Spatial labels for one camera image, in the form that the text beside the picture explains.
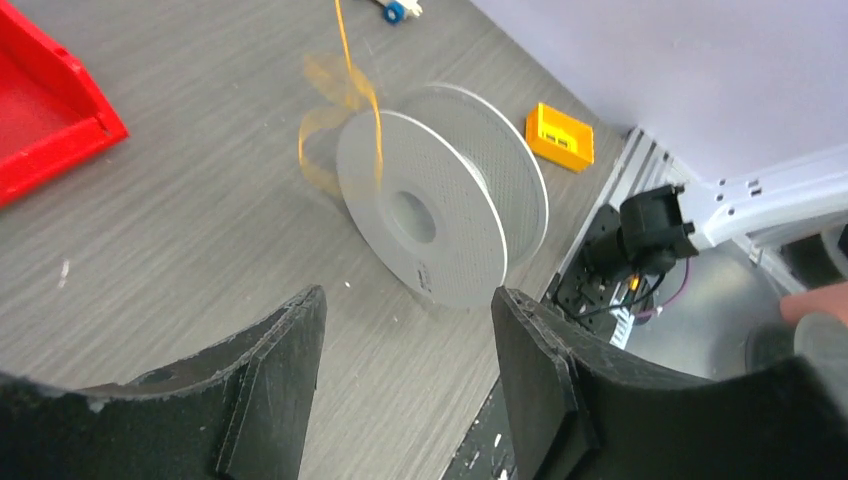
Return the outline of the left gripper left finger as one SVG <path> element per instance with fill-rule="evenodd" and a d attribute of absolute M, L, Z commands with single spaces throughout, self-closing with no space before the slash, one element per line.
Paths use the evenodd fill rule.
<path fill-rule="evenodd" d="M 5 479 L 295 479 L 327 303 L 307 287 L 267 318 L 126 384 L 1 377 Z"/>

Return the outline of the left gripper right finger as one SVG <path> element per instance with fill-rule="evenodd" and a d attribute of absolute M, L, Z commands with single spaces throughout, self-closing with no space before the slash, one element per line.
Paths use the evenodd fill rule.
<path fill-rule="evenodd" d="M 621 350 L 523 292 L 491 302 L 521 479 L 843 479 L 847 418 L 794 356 L 711 381 Z"/>

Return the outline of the white plastic spool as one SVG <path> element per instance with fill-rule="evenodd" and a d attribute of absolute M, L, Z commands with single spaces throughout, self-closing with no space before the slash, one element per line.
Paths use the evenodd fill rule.
<path fill-rule="evenodd" d="M 338 141 L 343 199 L 407 287 L 449 307 L 487 304 L 548 227 L 540 167 L 513 124 L 459 86 L 431 83 L 355 115 Z"/>

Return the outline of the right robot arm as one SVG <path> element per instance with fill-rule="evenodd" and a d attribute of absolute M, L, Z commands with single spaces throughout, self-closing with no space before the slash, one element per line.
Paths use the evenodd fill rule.
<path fill-rule="evenodd" d="M 626 198 L 618 225 L 581 256 L 605 281 L 663 276 L 728 240 L 847 209 L 847 148 L 714 183 L 666 183 Z"/>

